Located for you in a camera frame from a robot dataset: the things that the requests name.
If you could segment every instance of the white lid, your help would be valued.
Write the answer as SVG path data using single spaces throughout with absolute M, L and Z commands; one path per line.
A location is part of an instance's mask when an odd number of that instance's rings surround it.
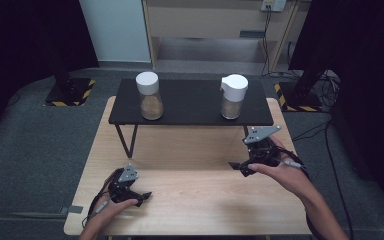
M 232 102 L 240 102 L 245 98 L 248 89 L 248 80 L 238 74 L 232 74 L 221 79 L 221 88 L 224 90 L 224 97 Z
M 143 72 L 136 76 L 136 85 L 143 95 L 152 95 L 158 92 L 158 75 L 153 72 Z

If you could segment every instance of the seasoning bottle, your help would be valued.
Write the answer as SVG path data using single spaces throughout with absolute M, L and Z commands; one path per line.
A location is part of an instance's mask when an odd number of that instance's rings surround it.
M 248 80 L 244 76 L 232 74 L 222 78 L 221 89 L 224 90 L 221 115 L 226 119 L 239 117 L 245 93 L 248 89 Z
M 159 91 L 158 75 L 142 72 L 136 76 L 140 95 L 141 114 L 148 120 L 156 120 L 163 115 L 164 108 Z

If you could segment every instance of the beige desk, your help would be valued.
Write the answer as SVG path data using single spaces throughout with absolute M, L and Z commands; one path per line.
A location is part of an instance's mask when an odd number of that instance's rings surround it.
M 140 208 L 120 214 L 105 235 L 273 235 L 310 234 L 304 207 L 271 178 L 247 178 L 227 162 L 248 159 L 242 127 L 140 126 L 135 154 L 128 160 L 116 129 L 108 123 L 115 97 L 108 100 L 80 179 L 64 232 L 79 235 L 82 220 L 105 179 L 131 163 L 139 179 L 132 190 L 152 191 Z M 275 134 L 294 150 L 288 129 L 274 99 L 267 99 Z M 133 126 L 122 126 L 126 139 Z

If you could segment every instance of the white power socket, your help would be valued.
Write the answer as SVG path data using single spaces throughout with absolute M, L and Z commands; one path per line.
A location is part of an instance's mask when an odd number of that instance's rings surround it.
M 261 11 L 268 12 L 269 6 L 272 12 L 282 12 L 285 9 L 286 0 L 263 0 Z

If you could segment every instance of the wall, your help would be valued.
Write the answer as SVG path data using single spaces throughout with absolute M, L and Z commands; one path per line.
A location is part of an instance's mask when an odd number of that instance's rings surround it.
M 142 1 L 80 0 L 99 61 L 150 63 Z

